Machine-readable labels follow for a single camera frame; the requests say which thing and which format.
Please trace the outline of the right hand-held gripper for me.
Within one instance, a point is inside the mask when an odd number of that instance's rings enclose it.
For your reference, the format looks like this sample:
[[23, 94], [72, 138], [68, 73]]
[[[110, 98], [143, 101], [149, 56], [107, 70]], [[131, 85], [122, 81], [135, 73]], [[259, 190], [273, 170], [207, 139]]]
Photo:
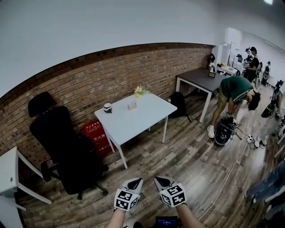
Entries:
[[162, 202], [171, 208], [174, 208], [180, 204], [186, 202], [185, 190], [181, 183], [177, 184], [173, 178], [166, 176], [156, 176], [154, 177], [154, 183], [160, 196]]

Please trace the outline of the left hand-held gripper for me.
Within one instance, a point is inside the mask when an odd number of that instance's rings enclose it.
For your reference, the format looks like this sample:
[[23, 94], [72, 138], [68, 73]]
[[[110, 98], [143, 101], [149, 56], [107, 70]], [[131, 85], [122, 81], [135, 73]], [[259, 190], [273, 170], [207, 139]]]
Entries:
[[117, 189], [114, 199], [114, 208], [122, 209], [127, 212], [130, 211], [134, 206], [138, 204], [142, 185], [142, 178], [132, 178], [125, 181], [122, 187], [126, 190]]

